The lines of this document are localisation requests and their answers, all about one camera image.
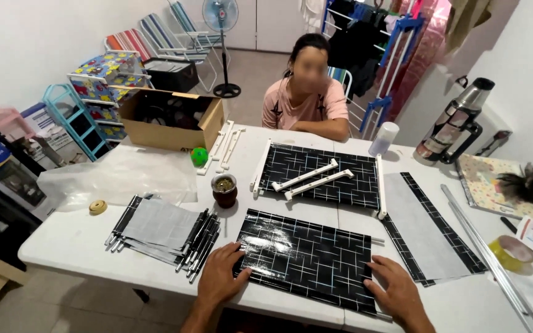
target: plastic bottle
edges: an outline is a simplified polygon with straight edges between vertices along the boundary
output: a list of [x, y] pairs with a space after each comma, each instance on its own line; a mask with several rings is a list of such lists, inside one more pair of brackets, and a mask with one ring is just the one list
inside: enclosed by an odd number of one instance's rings
[[394, 123], [389, 121], [383, 123], [375, 136], [374, 142], [371, 144], [369, 149], [370, 155], [374, 157], [377, 154], [384, 155], [386, 151], [388, 151], [388, 148], [392, 144], [392, 141], [394, 141], [399, 130], [400, 127]]

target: masking tape roll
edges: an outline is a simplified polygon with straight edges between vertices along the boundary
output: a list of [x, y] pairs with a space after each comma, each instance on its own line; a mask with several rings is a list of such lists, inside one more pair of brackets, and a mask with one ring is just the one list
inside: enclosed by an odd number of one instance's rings
[[504, 269], [520, 272], [525, 264], [533, 262], [533, 252], [521, 240], [502, 235], [489, 244]]
[[89, 213], [92, 215], [99, 215], [104, 213], [108, 208], [108, 204], [104, 200], [96, 200], [89, 205]]

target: person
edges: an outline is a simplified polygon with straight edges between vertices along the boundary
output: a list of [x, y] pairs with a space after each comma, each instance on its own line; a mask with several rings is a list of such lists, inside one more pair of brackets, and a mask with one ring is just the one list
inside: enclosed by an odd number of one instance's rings
[[[181, 333], [206, 332], [213, 311], [232, 299], [246, 284], [252, 274], [250, 268], [241, 271], [237, 278], [232, 274], [233, 265], [245, 254], [237, 251], [240, 245], [229, 243], [209, 255], [198, 282], [198, 295], [182, 324]], [[385, 280], [387, 288], [384, 291], [371, 280], [365, 280], [364, 284], [380, 307], [407, 333], [435, 333], [409, 273], [397, 262], [380, 255], [372, 255], [371, 259], [373, 262], [367, 265]]]
[[321, 34], [295, 42], [282, 80], [266, 90], [262, 126], [310, 132], [342, 141], [349, 135], [349, 112], [341, 83], [327, 76], [330, 44]]

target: pink t-shirt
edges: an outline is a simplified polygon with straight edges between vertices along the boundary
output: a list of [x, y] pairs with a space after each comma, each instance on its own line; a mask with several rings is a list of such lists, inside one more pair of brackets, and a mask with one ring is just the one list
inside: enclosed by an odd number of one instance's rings
[[292, 108], [286, 89], [288, 80], [279, 80], [266, 90], [262, 104], [263, 127], [288, 130], [300, 120], [349, 119], [345, 93], [339, 81], [327, 78], [320, 94], [314, 93], [300, 106]]

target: white door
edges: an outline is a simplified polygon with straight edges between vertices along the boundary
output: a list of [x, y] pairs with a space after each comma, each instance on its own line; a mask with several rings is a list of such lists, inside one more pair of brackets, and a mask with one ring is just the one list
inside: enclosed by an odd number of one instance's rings
[[256, 49], [291, 52], [307, 32], [297, 0], [256, 0]]
[[[201, 31], [213, 32], [203, 20], [203, 0], [181, 0], [182, 5]], [[236, 0], [238, 21], [226, 32], [226, 47], [256, 50], [256, 0]]]

